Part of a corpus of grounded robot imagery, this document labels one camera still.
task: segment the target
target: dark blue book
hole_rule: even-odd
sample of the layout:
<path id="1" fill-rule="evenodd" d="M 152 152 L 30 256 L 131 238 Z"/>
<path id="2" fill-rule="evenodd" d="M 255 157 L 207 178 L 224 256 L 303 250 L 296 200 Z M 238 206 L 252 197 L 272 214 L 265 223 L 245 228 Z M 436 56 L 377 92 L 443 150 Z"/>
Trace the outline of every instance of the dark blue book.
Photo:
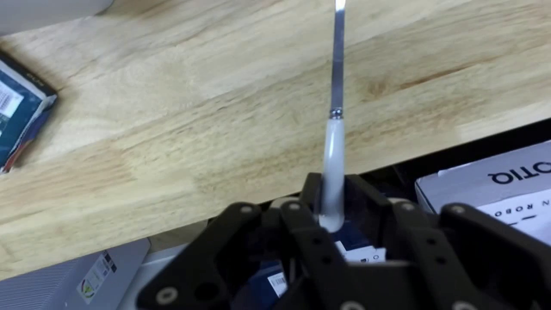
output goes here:
<path id="1" fill-rule="evenodd" d="M 19 159 L 48 119 L 57 101 L 55 92 L 24 70 L 12 57 L 0 52 L 0 171 Z"/>

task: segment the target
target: wood grain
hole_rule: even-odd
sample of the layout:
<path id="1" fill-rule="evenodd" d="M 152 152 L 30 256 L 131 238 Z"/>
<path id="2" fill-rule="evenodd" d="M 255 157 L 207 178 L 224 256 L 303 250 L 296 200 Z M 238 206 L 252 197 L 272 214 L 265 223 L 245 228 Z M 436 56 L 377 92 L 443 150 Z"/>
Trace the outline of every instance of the wood grain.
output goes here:
<path id="1" fill-rule="evenodd" d="M 327 0 L 119 0 L 0 39 L 62 95 L 0 180 L 0 278 L 188 226 L 321 171 Z M 551 4 L 350 2 L 348 173 L 548 119 Z"/>

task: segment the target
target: screw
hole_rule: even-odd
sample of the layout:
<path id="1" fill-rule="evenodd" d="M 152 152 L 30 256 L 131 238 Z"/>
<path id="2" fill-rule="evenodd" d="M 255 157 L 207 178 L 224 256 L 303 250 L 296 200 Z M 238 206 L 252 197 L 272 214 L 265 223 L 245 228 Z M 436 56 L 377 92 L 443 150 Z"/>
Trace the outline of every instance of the screw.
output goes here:
<path id="1" fill-rule="evenodd" d="M 241 214 L 250 214 L 250 212 L 253 212 L 253 207 L 248 207 L 248 206 L 241 207 Z"/>
<path id="2" fill-rule="evenodd" d="M 467 302 L 455 302 L 451 310 L 477 310 L 477 307 Z"/>
<path id="3" fill-rule="evenodd" d="M 365 309 L 358 302 L 346 302 L 346 304 L 341 305 L 341 310 L 365 310 Z"/>
<path id="4" fill-rule="evenodd" d="M 415 207 L 408 202 L 401 204 L 401 209 L 407 211 L 407 212 L 412 212 Z"/>
<path id="5" fill-rule="evenodd" d="M 296 202 L 296 197 L 277 199 L 271 204 L 274 209 L 281 209 L 284 204 Z"/>
<path id="6" fill-rule="evenodd" d="M 298 204 L 291 204 L 290 211 L 300 211 L 300 206 Z"/>
<path id="7" fill-rule="evenodd" d="M 176 300 L 178 300 L 178 290 L 172 288 L 172 287 L 167 287 L 167 288 L 164 288 L 164 290 L 160 290 L 160 292 L 157 293 L 157 304 L 159 304 L 159 305 L 171 305 L 171 304 L 174 304 Z"/>
<path id="8" fill-rule="evenodd" d="M 457 214 L 465 214 L 465 209 L 460 207 L 460 206 L 451 207 L 451 211 L 457 212 Z"/>

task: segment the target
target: wooden table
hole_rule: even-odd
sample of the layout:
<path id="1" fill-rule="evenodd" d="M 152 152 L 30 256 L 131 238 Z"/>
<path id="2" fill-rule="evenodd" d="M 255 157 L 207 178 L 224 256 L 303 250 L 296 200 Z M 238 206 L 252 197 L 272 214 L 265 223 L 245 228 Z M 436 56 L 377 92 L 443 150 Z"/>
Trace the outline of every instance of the wooden table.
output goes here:
<path id="1" fill-rule="evenodd" d="M 551 118 L 551 2 L 348 8 L 348 173 Z M 0 180 L 0 278 L 300 190 L 331 40 L 331 0 L 117 0 L 0 39 L 62 95 Z"/>

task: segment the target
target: white box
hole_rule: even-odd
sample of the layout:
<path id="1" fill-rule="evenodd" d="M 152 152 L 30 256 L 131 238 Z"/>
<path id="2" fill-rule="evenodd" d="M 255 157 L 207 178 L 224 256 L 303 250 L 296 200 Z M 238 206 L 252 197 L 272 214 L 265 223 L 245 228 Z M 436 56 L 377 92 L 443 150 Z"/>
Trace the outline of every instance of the white box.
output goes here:
<path id="1" fill-rule="evenodd" d="M 469 204 L 551 245 L 551 142 L 417 180 L 420 206 Z"/>
<path id="2" fill-rule="evenodd" d="M 0 281 L 2 310 L 119 309 L 148 250 L 141 240 Z"/>

